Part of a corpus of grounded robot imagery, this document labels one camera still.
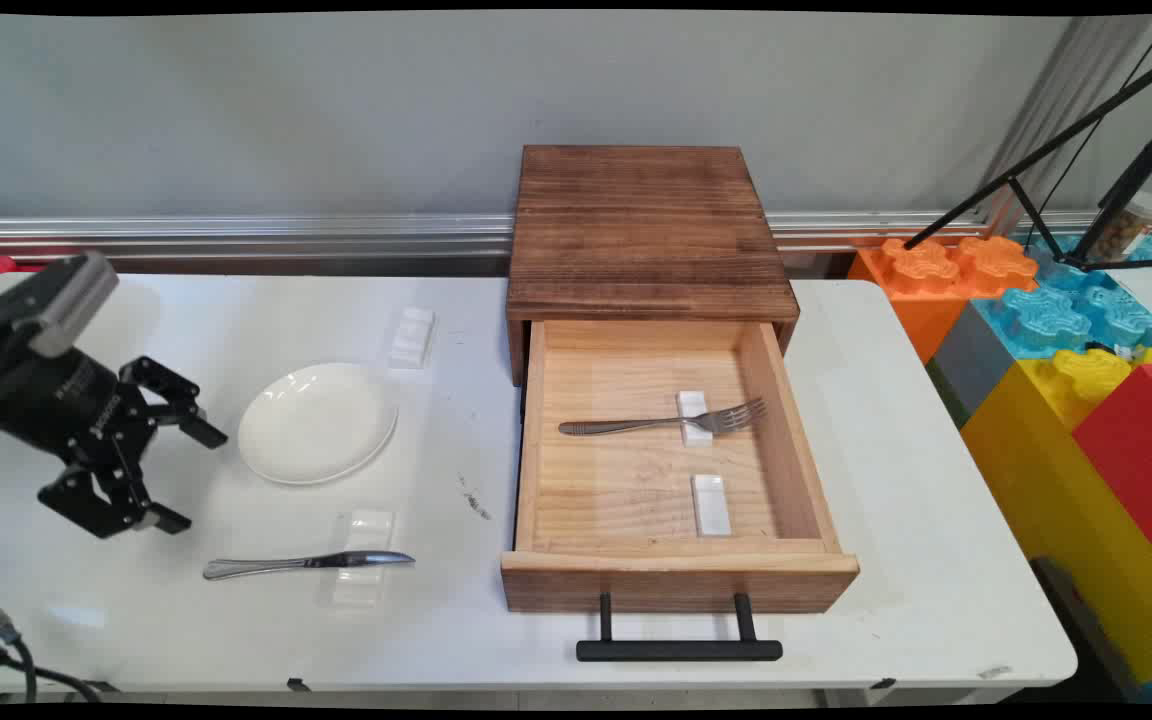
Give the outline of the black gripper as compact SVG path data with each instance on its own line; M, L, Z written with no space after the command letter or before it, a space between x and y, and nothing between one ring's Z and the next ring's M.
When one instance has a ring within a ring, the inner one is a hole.
M20 355L0 366L0 430L65 461L37 498L88 533L101 539L146 528L183 533L192 521L147 493L141 469L154 438L147 419L179 427L206 448L220 448L229 437L198 406L200 387L170 367L142 356L119 377L78 348L59 357ZM147 406L136 387L162 404Z

